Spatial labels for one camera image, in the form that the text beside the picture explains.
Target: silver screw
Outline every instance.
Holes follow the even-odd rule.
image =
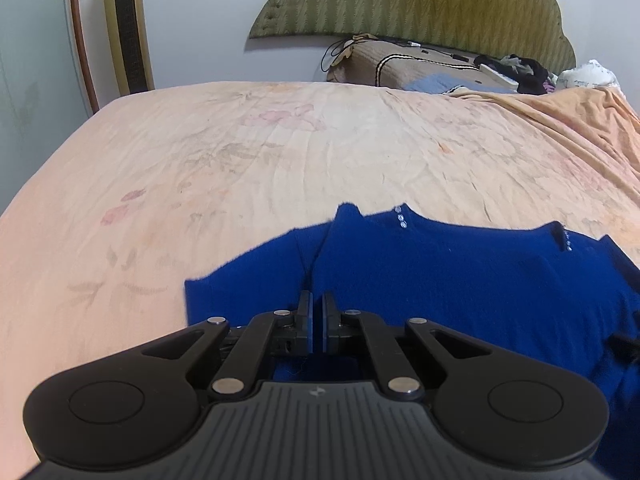
[[[219,394],[231,395],[241,392],[244,388],[244,383],[240,379],[225,377],[224,379],[218,379],[215,381],[211,387],[213,388],[213,391]]]
[[[399,394],[412,394],[420,388],[420,383],[411,377],[396,377],[388,382],[388,386]]]

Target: blue garment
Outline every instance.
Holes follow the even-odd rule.
[[[626,423],[640,404],[640,374],[606,345],[613,333],[638,336],[640,270],[609,237],[593,240],[558,222],[520,231],[453,226],[406,205],[363,217],[344,204],[332,222],[294,229],[187,281],[188,321],[246,324],[295,309],[303,288],[315,297],[331,291],[341,310],[375,312],[393,325],[427,317],[589,378],[612,420],[596,460],[619,478],[640,474],[620,455],[622,444],[640,449]],[[636,431],[632,442],[620,442],[625,431]]]
[[[423,92],[425,94],[445,94],[459,86],[464,86],[469,88],[469,90],[475,90],[478,92],[495,92],[498,94],[516,93],[510,88],[502,86],[487,86],[482,83],[476,83],[475,81],[469,81],[468,79],[453,77],[452,75],[445,73],[431,74],[423,78],[416,79],[415,81],[411,81],[408,85],[405,85],[402,90]]]

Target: light blue cloth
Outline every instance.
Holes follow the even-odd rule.
[[[469,90],[475,90],[479,92],[496,92],[498,94],[513,94],[515,93],[510,88],[504,88],[499,86],[487,86],[482,83],[476,83],[475,81],[469,81],[468,79],[460,79],[459,77],[453,77],[452,75],[439,73],[431,74],[421,79],[411,81],[402,90],[409,90],[411,92],[423,92],[425,94],[444,94],[452,89],[464,86]]]

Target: bed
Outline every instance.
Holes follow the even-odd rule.
[[[611,89],[238,82],[113,102],[0,217],[0,478],[36,463],[21,410],[39,381],[184,326],[186,278],[341,202],[501,228],[559,220],[640,263],[639,134]]]

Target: green headboard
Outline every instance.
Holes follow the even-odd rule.
[[[268,0],[249,37],[363,32],[575,66],[556,0]]]

